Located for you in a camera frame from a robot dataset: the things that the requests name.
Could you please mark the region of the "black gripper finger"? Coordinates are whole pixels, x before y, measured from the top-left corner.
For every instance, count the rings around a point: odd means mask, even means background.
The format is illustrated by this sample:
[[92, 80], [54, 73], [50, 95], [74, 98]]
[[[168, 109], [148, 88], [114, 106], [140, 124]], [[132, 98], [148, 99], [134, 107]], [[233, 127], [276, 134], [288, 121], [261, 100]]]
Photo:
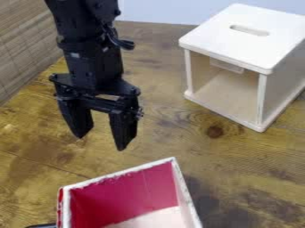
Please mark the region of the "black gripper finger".
[[80, 100], [58, 101], [58, 104], [73, 134], [84, 138], [94, 127], [92, 110], [81, 105]]
[[138, 120], [132, 112], [121, 110], [114, 110], [109, 114], [109, 118], [114, 135], [114, 143], [117, 149], [124, 151], [137, 137]]

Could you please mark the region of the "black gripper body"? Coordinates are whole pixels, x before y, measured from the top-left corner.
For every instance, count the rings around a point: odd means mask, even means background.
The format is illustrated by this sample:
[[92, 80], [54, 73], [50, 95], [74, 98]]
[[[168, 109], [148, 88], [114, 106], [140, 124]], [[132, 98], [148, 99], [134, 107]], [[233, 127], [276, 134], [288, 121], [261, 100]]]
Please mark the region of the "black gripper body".
[[122, 78], [97, 88], [76, 85], [67, 73], [51, 75], [50, 81], [55, 85], [58, 101], [80, 100], [81, 105], [92, 111], [110, 114], [114, 110], [121, 110], [132, 112], [137, 120], [144, 117], [144, 109], [138, 102], [141, 90]]

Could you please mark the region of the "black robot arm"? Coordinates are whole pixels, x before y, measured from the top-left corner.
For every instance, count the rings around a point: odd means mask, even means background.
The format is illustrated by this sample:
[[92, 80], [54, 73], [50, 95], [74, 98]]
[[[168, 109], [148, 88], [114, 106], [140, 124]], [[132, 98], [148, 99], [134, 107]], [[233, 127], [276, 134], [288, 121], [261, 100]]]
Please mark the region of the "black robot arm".
[[94, 128], [93, 112], [106, 113], [116, 147], [122, 151], [137, 137], [144, 112], [138, 103], [141, 90], [124, 79], [122, 51], [133, 50], [136, 43], [118, 36], [118, 0], [45, 2], [70, 70], [50, 76], [62, 116], [74, 135], [82, 138]]

